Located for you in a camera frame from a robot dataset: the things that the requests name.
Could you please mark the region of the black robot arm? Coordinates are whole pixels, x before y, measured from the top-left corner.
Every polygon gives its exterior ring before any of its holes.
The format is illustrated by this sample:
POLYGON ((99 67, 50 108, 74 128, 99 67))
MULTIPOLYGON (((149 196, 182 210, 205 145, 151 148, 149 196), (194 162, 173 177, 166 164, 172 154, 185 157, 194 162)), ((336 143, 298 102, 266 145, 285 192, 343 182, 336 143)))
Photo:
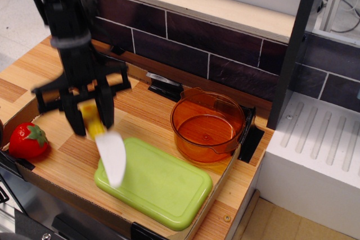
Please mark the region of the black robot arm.
POLYGON ((34 0, 51 32, 51 46, 57 49, 63 72, 54 81, 33 89, 39 112, 58 109, 75 134, 86 128, 78 105, 95 100, 105 127, 114 123, 114 97, 129 89, 127 66, 95 49, 91 28, 96 17, 95 0, 34 0))

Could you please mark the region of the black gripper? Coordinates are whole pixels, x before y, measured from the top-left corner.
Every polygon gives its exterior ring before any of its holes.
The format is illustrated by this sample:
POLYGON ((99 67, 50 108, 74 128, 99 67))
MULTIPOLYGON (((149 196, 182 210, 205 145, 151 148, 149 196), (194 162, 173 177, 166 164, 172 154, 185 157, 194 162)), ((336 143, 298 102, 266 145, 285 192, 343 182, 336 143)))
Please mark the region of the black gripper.
POLYGON ((117 92, 131 88, 125 62, 97 51, 89 36, 52 37, 50 43, 57 49, 63 72, 31 91, 36 96, 39 112, 64 112, 74 133, 84 137, 86 129, 78 105, 93 100, 102 123, 107 129, 111 128, 114 97, 117 92))

